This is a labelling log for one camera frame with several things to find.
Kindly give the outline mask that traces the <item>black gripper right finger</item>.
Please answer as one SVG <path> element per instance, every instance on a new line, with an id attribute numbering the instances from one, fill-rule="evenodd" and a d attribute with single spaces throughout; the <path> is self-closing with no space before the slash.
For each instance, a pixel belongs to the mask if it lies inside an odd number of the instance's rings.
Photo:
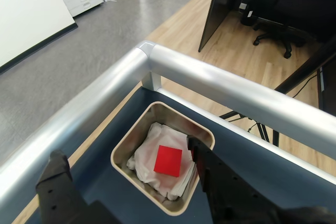
<path id="1" fill-rule="evenodd" d="M 280 223 L 279 207 L 262 196 L 196 137 L 187 137 L 213 223 Z"/>

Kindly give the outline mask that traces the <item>gripper black left finger with grey tip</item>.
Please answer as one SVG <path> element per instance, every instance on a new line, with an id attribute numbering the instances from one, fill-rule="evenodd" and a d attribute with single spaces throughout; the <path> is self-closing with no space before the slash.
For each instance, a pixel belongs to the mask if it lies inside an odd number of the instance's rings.
<path id="1" fill-rule="evenodd" d="M 42 223 L 118 223 L 101 202 L 85 202 L 72 182 L 67 156 L 60 150 L 51 152 L 36 193 Z"/>

